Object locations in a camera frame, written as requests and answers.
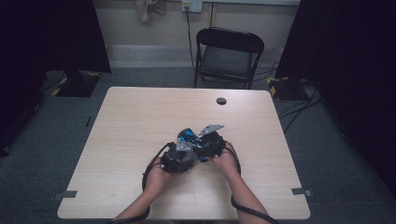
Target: baseboard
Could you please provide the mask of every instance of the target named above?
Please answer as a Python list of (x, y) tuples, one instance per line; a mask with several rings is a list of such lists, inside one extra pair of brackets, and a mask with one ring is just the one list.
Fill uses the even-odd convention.
[[(189, 67), (190, 48), (184, 46), (108, 45), (110, 67)], [(265, 49), (259, 67), (279, 62), (283, 49)], [(195, 61), (196, 48), (192, 48)]]

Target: black chair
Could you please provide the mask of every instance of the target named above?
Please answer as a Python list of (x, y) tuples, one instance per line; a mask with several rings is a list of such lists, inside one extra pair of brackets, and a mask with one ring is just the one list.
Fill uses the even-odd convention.
[(250, 89), (264, 50), (263, 41), (252, 33), (219, 27), (198, 32), (194, 88), (198, 76), (244, 83)]

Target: black cable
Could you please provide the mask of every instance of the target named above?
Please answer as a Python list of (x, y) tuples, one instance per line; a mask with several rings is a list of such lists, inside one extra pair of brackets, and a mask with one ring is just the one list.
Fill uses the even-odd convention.
[(261, 78), (258, 78), (258, 79), (253, 79), (253, 82), (256, 82), (256, 81), (261, 81), (261, 80), (263, 80), (263, 79), (266, 79), (266, 78), (268, 78), (269, 76), (271, 76), (272, 75), (272, 73), (271, 74), (268, 74), (267, 76), (265, 76), (265, 77), (261, 77)]
[[(316, 102), (314, 102), (314, 103), (311, 104), (311, 105), (308, 105), (307, 107), (310, 107), (310, 106), (312, 106), (312, 105), (316, 105), (316, 104), (319, 103), (320, 101), (321, 101), (321, 97), (319, 97), (319, 99), (318, 99)], [(304, 106), (303, 106), (302, 108), (300, 108), (300, 109), (296, 109), (296, 110), (294, 110), (294, 111), (291, 111), (291, 112), (289, 112), (289, 113), (287, 113), (287, 114), (285, 114), (285, 115), (282, 115), (282, 116), (279, 115), (278, 118), (279, 118), (279, 119), (283, 119), (283, 118), (285, 118), (286, 116), (295, 114), (295, 113), (299, 112), (299, 111), (302, 110), (302, 109), (304, 109)]]
[(282, 112), (278, 115), (278, 117), (282, 117), (283, 113), (285, 113), (288, 109), (295, 107), (297, 105), (303, 105), (304, 102), (294, 103), (294, 105), (288, 106), (287, 108), (283, 109)]
[(212, 8), (210, 9), (210, 23), (209, 27), (212, 27), (212, 21), (213, 21), (213, 6), (215, 5), (214, 2), (212, 2)]
[(194, 60), (192, 58), (192, 43), (191, 43), (191, 32), (190, 32), (190, 9), (188, 7), (184, 7), (184, 9), (186, 10), (187, 25), (189, 27), (189, 46), (190, 46), (191, 64), (192, 64), (192, 68), (195, 71)]
[[(214, 142), (210, 142), (209, 141), (209, 143), (210, 144), (214, 144), (216, 146), (222, 147), (222, 145), (214, 143)], [(236, 169), (237, 169), (238, 173), (241, 175), (241, 165), (239, 163), (239, 159), (238, 159), (238, 156), (236, 155), (236, 152), (234, 150), (231, 150), (230, 148), (227, 148), (227, 147), (223, 147), (223, 148), (228, 150), (229, 152), (231, 152), (231, 154), (233, 155), (233, 158), (235, 159), (235, 162), (236, 162)], [(233, 198), (233, 195), (231, 195), (231, 205), (234, 208), (236, 208), (236, 209), (238, 209), (240, 211), (246, 212), (246, 213), (251, 214), (251, 215), (253, 215), (255, 217), (260, 217), (260, 218), (270, 222), (271, 224), (278, 224), (278, 222), (275, 219), (273, 219), (272, 217), (270, 217), (270, 216), (268, 216), (268, 215), (266, 215), (266, 214), (264, 214), (262, 212), (259, 212), (259, 211), (256, 211), (254, 209), (251, 209), (251, 208), (248, 208), (248, 207), (245, 207), (245, 206), (242, 206), (242, 205), (238, 204), (235, 201), (235, 199)]]
[(273, 64), (271, 65), (271, 68), (270, 68), (269, 70), (267, 70), (267, 71), (265, 71), (265, 72), (256, 73), (256, 74), (254, 74), (254, 75), (257, 76), (257, 75), (261, 75), (261, 74), (264, 74), (264, 73), (271, 73), (271, 74), (272, 74), (272, 73), (277, 69), (277, 67), (275, 67), (275, 65), (276, 65), (277, 63), (279, 63), (279, 62), (273, 63)]
[(153, 163), (157, 160), (157, 158), (161, 155), (161, 153), (163, 152), (164, 149), (166, 149), (167, 147), (172, 146), (174, 143), (167, 143), (165, 146), (163, 146), (163, 148), (160, 149), (160, 151), (158, 151), (157, 155), (155, 155), (155, 157), (151, 160), (151, 162), (149, 163), (148, 167), (146, 168), (145, 173), (143, 173), (143, 179), (142, 179), (142, 190), (145, 190), (146, 188), (146, 181), (148, 179), (149, 176), (149, 172), (151, 171), (152, 167), (154, 167), (157, 164)]
[(309, 103), (311, 103), (312, 99), (314, 99), (315, 93), (317, 93), (318, 90), (318, 86), (315, 87), (314, 93), (312, 93), (312, 96), (308, 99), (308, 101), (306, 102), (306, 104), (303, 106), (303, 108), (299, 109), (297, 114), (294, 116), (294, 118), (291, 120), (291, 122), (288, 124), (288, 126), (286, 127), (285, 131), (283, 131), (283, 134), (285, 134), (290, 125), (297, 119), (297, 117), (301, 114), (301, 112), (303, 112), (303, 110), (307, 109), (309, 107)]
[(240, 211), (249, 213), (249, 214), (251, 214), (251, 215), (253, 215), (253, 216), (255, 216), (255, 217), (260, 217), (260, 218), (262, 218), (262, 219), (268, 221), (268, 222), (271, 223), (271, 224), (278, 224), (278, 222), (277, 222), (275, 219), (271, 218), (270, 216), (268, 216), (268, 215), (266, 215), (266, 214), (264, 214), (264, 213), (261, 213), (261, 212), (259, 212), (259, 211), (256, 211), (256, 210), (254, 210), (254, 209), (251, 209), (251, 208), (248, 208), (248, 207), (245, 207), (245, 206), (242, 206), (242, 205), (238, 204), (238, 203), (235, 201), (235, 199), (233, 198), (233, 195), (231, 195), (231, 205), (232, 205), (234, 208), (236, 208), (236, 209), (238, 209), (238, 210), (240, 210)]

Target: electrical outlet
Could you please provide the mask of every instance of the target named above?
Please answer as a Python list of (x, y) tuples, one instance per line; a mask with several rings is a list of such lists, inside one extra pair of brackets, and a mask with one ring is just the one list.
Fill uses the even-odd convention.
[(181, 1), (181, 11), (186, 11), (186, 7), (189, 9), (189, 12), (192, 12), (191, 1)]
[(192, 1), (192, 12), (202, 12), (202, 1)]

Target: metal bracket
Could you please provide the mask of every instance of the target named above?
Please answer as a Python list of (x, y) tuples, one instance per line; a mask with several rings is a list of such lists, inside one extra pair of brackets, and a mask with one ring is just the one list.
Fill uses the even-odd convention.
[(176, 151), (189, 151), (189, 150), (192, 150), (192, 143), (183, 142), (180, 139), (177, 139)]
[(201, 130), (199, 135), (206, 135), (209, 133), (213, 133), (213, 132), (217, 131), (218, 129), (222, 129), (222, 128), (224, 128), (223, 124), (208, 124), (208, 125), (206, 125), (206, 127), (204, 127), (203, 130)]

